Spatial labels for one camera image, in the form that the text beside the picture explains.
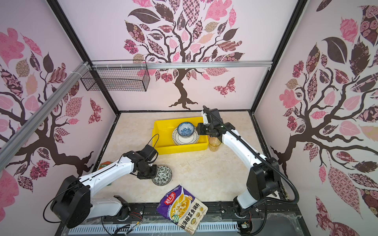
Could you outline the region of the blue floral bowl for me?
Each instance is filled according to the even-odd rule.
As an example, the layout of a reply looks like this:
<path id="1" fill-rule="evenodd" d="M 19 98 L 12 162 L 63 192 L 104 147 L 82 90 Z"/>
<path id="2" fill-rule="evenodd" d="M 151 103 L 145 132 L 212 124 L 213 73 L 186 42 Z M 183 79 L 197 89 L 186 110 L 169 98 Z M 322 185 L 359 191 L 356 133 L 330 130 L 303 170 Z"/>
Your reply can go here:
<path id="1" fill-rule="evenodd" d="M 186 138 L 186 137 L 190 137 L 194 134 L 195 126 L 190 122 L 183 122 L 183 123 L 178 125 L 176 130 L 177 130 L 179 136 Z"/>

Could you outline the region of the yellow dotted plate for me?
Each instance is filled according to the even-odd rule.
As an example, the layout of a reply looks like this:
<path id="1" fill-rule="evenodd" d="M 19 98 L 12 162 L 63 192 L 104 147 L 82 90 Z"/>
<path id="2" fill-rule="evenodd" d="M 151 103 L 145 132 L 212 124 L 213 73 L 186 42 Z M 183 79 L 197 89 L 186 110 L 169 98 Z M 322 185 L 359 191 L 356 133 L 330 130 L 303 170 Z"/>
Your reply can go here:
<path id="1" fill-rule="evenodd" d="M 192 136 L 184 138 L 184 137 L 179 136 L 177 130 L 174 129 L 172 132 L 172 140 L 173 140 L 173 143 L 178 146 L 191 145 L 191 144 L 196 144 L 199 141 L 199 135 L 195 129 L 194 134 Z"/>

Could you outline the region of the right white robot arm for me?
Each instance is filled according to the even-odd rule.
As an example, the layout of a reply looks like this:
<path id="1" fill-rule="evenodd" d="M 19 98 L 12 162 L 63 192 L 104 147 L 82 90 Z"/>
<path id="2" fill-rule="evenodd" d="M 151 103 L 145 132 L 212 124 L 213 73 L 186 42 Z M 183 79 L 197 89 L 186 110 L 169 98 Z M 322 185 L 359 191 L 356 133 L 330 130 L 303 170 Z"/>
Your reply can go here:
<path id="1" fill-rule="evenodd" d="M 217 138 L 229 147 L 250 171 L 246 190 L 236 197 L 239 209 L 244 210 L 257 205 L 280 189 L 281 177 L 266 166 L 266 163 L 275 166 L 274 160 L 268 159 L 248 144 L 231 123 L 224 123 L 218 109 L 203 106 L 201 115 L 203 122 L 196 128 L 199 135 Z"/>

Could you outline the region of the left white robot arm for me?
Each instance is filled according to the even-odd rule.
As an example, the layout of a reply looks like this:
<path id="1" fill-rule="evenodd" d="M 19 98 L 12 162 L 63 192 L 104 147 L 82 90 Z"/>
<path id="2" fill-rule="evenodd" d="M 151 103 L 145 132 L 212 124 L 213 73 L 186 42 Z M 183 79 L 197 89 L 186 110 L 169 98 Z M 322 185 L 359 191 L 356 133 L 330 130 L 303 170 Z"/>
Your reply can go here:
<path id="1" fill-rule="evenodd" d="M 85 220 L 98 217 L 114 217 L 126 220 L 131 214 L 129 203 L 119 195 L 108 199 L 96 198 L 96 194 L 117 179 L 136 174 L 140 180 L 151 180 L 157 175 L 154 158 L 157 150 L 146 145 L 140 151 L 129 151 L 108 166 L 91 174 L 67 177 L 48 208 L 67 228 L 72 229 Z"/>

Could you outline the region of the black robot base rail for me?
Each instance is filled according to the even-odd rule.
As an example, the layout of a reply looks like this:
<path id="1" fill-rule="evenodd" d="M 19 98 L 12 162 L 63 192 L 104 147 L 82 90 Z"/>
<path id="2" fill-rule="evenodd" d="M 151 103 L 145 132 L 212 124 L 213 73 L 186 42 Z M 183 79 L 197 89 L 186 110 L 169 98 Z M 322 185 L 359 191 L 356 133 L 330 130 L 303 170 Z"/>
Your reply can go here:
<path id="1" fill-rule="evenodd" d="M 123 221 L 114 217 L 94 218 L 84 221 L 81 225 L 97 224 L 150 224 L 150 223 L 172 223 L 157 212 L 156 203 L 134 203 L 131 204 L 131 214 Z M 232 202 L 206 202 L 208 211 L 202 222 L 236 222 L 238 232 L 218 233 L 197 233 L 197 236 L 246 236 L 259 228 L 262 228 L 261 236 L 308 236 L 310 235 L 306 223 L 302 217 L 299 207 L 296 205 L 285 205 L 277 202 L 268 202 L 266 205 L 259 205 L 252 209 L 245 218 L 236 216 Z M 61 224 L 56 232 L 57 236 L 64 236 L 68 228 Z M 109 236 L 187 236 L 188 233 L 168 234 L 136 234 L 130 235 L 131 230 L 125 234 L 110 233 Z"/>

